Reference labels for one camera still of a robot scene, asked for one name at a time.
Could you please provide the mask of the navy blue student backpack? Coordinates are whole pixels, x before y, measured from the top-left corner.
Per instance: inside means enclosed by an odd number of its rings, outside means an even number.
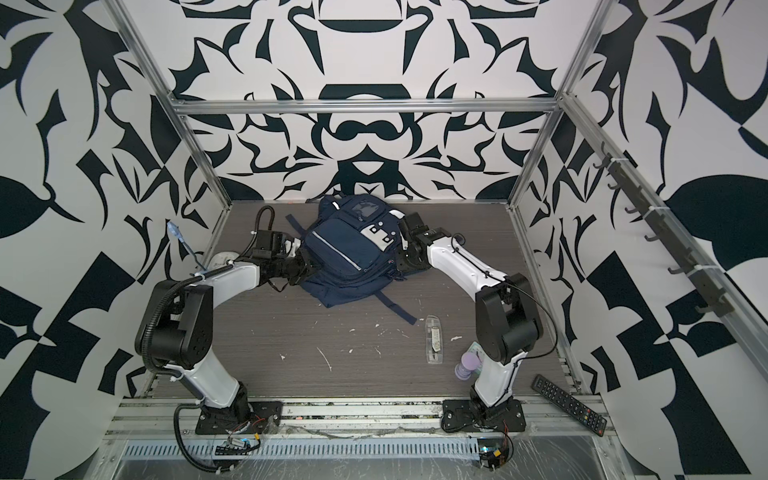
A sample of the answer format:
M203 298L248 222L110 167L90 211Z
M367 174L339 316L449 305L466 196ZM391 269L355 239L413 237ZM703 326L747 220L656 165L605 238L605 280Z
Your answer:
M415 324L416 317L383 293L390 283L405 279L397 267L403 218L401 210L369 194L322 197L317 218L307 227L287 215L316 267L300 286L327 308L375 297Z

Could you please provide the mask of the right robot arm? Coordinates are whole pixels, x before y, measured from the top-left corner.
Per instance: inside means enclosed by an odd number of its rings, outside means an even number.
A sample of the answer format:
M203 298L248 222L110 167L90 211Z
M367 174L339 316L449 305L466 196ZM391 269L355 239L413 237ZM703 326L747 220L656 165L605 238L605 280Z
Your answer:
M527 277L482 262L465 248L460 235L428 227L417 213L405 215L398 226L398 262L407 272L437 269L474 301L483 359L470 390L469 410L476 422L488 425L509 410L519 369L544 334L545 309Z

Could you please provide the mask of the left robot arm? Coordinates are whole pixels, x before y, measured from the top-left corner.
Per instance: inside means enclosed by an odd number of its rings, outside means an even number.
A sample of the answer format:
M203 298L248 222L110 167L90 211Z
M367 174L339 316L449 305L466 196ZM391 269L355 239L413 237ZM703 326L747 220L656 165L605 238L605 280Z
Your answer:
M228 429L253 414L245 385L213 350L214 310L264 285L280 291L276 280L298 285L316 270L301 240L275 230L274 220L274 208L261 207L242 251L219 252L191 277L156 284L135 338L148 371L181 382L203 415Z

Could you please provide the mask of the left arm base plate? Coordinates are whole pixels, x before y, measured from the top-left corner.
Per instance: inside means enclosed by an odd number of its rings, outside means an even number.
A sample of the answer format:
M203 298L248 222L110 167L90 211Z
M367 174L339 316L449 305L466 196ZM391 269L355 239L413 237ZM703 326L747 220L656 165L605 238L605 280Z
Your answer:
M215 409L204 406L195 427L197 435L264 434L281 423L281 401L256 401Z

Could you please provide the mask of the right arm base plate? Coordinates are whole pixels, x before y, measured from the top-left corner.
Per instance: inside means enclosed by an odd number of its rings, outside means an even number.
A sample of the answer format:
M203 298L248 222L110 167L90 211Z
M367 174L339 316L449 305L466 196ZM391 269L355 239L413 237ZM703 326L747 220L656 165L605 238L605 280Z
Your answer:
M518 400L508 399L499 406L486 407L470 399L444 400L440 428L458 432L524 432L527 422Z

